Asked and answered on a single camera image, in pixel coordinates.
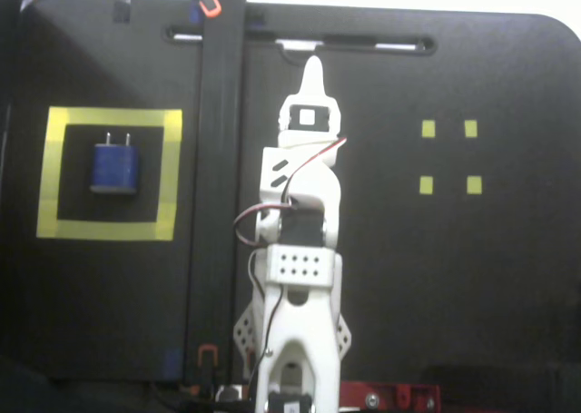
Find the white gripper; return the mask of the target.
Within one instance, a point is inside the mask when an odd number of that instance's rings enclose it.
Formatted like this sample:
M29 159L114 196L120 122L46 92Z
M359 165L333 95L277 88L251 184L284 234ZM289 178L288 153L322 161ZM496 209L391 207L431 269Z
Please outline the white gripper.
M325 146L340 137L338 102L325 91L322 62L312 56L305 64L300 89L289 95L279 115L278 146Z

